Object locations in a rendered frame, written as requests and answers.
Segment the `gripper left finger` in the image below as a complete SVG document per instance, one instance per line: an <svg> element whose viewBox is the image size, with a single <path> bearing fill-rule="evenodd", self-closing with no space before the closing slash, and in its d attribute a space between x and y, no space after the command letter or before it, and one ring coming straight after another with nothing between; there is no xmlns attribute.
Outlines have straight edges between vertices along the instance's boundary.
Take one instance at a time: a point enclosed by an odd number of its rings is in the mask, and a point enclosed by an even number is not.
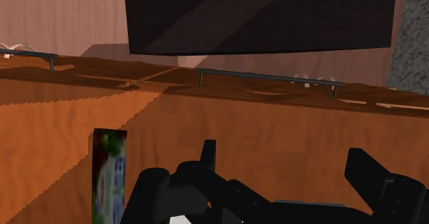
<svg viewBox="0 0 429 224"><path fill-rule="evenodd" d="M240 181L215 173L217 142L203 143L198 161L185 161L170 174L147 168L135 182L120 224L169 224L185 215L192 224L268 224L272 203Z"/></svg>

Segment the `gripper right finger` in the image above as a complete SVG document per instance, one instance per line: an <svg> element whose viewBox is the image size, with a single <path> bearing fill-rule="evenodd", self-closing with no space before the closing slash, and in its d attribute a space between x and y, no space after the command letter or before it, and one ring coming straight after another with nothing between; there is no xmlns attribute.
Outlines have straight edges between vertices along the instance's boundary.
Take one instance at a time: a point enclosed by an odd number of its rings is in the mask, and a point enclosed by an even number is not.
<svg viewBox="0 0 429 224"><path fill-rule="evenodd" d="M429 189L390 172L361 148L350 148L345 179L373 211L374 224L429 224Z"/></svg>

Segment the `green and white printed box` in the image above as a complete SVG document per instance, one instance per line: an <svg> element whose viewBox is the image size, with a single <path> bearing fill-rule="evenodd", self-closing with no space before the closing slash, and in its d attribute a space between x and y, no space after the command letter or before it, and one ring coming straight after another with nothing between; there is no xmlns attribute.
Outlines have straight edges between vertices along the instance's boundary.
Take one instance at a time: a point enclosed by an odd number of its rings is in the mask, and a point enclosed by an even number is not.
<svg viewBox="0 0 429 224"><path fill-rule="evenodd" d="M91 224L120 224L124 211L126 140L125 130L93 131Z"/></svg>

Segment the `brown wooden chest of drawers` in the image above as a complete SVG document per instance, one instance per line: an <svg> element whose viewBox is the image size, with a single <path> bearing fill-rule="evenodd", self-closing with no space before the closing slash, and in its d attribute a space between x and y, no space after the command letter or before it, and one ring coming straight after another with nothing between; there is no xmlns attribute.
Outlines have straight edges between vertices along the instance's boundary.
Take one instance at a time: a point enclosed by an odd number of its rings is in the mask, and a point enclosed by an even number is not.
<svg viewBox="0 0 429 224"><path fill-rule="evenodd" d="M386 87L305 87L193 69L0 55L0 224L91 224L95 128L124 129L125 187L217 141L216 171L271 201L367 211L347 152L429 188L429 97Z"/></svg>

